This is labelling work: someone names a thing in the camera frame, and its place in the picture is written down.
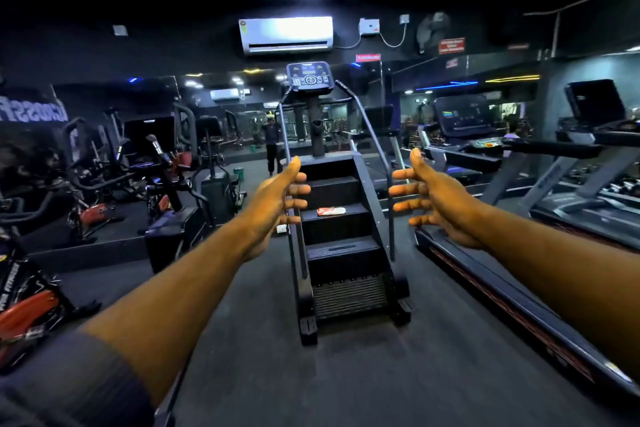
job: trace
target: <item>dark gray sleeve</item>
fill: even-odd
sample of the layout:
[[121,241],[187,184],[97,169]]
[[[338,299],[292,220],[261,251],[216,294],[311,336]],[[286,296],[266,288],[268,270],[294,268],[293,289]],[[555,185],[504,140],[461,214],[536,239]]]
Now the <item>dark gray sleeve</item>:
[[79,331],[51,341],[0,382],[0,424],[144,427],[154,408],[142,382],[104,342]]

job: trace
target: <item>person's left hand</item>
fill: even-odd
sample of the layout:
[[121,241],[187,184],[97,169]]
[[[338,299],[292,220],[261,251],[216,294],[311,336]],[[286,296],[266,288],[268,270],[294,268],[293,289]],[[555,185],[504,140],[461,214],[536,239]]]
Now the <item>person's left hand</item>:
[[243,261],[253,260],[267,249],[269,238],[278,225],[300,223],[300,216],[289,216],[286,213],[288,208],[307,208],[304,199],[290,197],[311,192],[308,184],[299,184],[307,180],[307,175],[299,171],[300,158],[296,156],[283,172],[260,184],[249,205],[238,216],[250,239]]

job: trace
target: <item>hand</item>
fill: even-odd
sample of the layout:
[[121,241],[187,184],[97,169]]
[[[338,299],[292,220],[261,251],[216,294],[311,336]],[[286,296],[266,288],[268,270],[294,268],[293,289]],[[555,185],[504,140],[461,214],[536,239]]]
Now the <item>hand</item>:
[[307,175],[299,171],[300,158],[294,157],[283,172],[260,184],[249,205],[238,216],[244,222],[250,239],[244,262],[253,260],[267,249],[269,238],[278,225],[300,223],[300,216],[286,214],[288,208],[307,208],[304,199],[287,197],[311,192],[308,184],[298,184],[307,180]]
[[431,210],[431,214],[410,218],[409,224],[414,227],[437,225],[459,245],[482,248],[482,244],[468,230],[475,213],[483,204],[468,194],[460,182],[443,172],[436,172],[424,162],[419,149],[411,151],[411,165],[413,169],[395,171],[394,179],[415,179],[419,182],[392,186],[389,188],[389,194],[420,194],[421,197],[394,204],[394,211]]

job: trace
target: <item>green trash bin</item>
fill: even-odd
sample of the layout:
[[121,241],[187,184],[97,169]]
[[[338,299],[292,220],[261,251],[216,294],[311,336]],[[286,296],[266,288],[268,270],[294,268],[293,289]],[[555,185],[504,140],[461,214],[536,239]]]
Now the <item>green trash bin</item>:
[[244,167],[234,167],[234,174],[237,174],[238,182],[244,181]]

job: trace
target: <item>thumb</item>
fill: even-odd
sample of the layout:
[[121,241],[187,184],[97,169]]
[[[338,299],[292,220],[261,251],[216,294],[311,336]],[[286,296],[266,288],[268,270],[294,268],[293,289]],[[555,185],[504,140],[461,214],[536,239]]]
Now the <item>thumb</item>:
[[278,187],[286,188],[289,184],[293,184],[298,177],[298,172],[300,171],[300,157],[295,156],[291,159],[291,162],[284,170],[278,174],[275,182],[278,183]]
[[436,171],[429,164],[424,162],[424,158],[420,153],[420,149],[413,148],[411,151],[411,167],[413,171],[418,174],[420,180],[429,183],[429,179],[432,179],[436,175]]

